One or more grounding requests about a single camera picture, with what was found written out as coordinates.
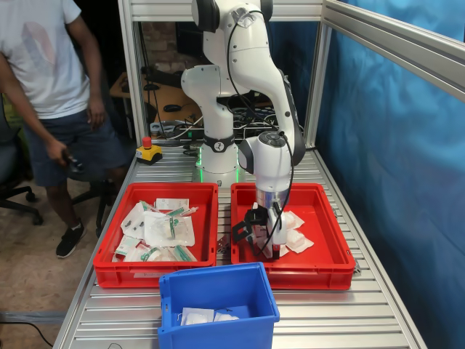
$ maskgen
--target floor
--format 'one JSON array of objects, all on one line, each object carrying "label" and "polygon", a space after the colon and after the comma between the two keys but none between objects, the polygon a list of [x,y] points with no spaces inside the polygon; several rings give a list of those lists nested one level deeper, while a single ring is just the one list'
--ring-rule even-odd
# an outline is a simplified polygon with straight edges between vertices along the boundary
[{"label": "floor", "polygon": [[[30,204],[25,194],[15,198],[21,204],[37,208],[44,224],[32,224],[32,215],[0,209],[0,318],[4,312],[39,312],[64,314],[97,243],[95,219],[98,198],[76,206],[76,212],[87,227],[76,251],[67,259],[59,260],[55,249],[65,232],[65,224],[52,211],[45,190],[30,185],[38,201]],[[87,191],[89,184],[69,181],[71,197]],[[44,336],[54,342],[61,324],[37,324]],[[0,325],[2,349],[42,349],[49,346],[42,341],[32,326]]]}]

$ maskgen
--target blue plastic bin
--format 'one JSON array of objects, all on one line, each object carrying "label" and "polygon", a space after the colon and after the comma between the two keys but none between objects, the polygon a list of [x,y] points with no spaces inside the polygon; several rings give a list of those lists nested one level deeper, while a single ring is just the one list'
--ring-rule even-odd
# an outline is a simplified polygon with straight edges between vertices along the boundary
[{"label": "blue plastic bin", "polygon": [[[160,278],[160,349],[270,349],[279,311],[263,263],[183,270]],[[183,308],[239,320],[180,326]]]}]

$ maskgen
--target brick wall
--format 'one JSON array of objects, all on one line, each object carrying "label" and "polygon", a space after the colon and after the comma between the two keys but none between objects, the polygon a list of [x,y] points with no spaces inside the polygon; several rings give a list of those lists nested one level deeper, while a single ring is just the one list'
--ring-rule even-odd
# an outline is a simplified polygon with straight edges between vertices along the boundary
[{"label": "brick wall", "polygon": [[160,71],[174,73],[201,64],[197,58],[178,53],[175,23],[143,23],[142,31],[148,60]]}]

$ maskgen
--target red plastic tray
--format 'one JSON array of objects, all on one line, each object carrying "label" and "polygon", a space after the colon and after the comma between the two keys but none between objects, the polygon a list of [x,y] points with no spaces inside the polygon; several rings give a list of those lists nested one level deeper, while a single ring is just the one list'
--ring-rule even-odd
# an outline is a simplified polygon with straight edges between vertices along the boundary
[{"label": "red plastic tray", "polygon": [[[231,226],[243,220],[256,201],[255,184],[231,187]],[[292,185],[285,211],[305,221],[297,230],[315,244],[297,254],[290,251],[279,260],[255,257],[244,239],[231,241],[231,262],[263,262],[273,289],[348,289],[355,260],[337,223],[323,187],[314,183]]]},{"label": "red plastic tray", "polygon": [[[140,200],[188,198],[199,207],[192,217],[195,245],[189,247],[197,262],[111,262],[122,237],[121,222]],[[94,258],[101,287],[158,287],[158,279],[174,271],[215,266],[217,257],[218,185],[212,183],[135,183],[128,185]]]}]

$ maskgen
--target white t-shirt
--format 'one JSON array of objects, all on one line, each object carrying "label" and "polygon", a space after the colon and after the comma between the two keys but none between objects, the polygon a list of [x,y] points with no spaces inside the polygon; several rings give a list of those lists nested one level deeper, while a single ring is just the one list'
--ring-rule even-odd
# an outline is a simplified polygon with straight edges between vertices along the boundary
[{"label": "white t-shirt", "polygon": [[87,108],[89,80],[65,28],[80,14],[73,0],[0,0],[0,52],[40,119]]}]

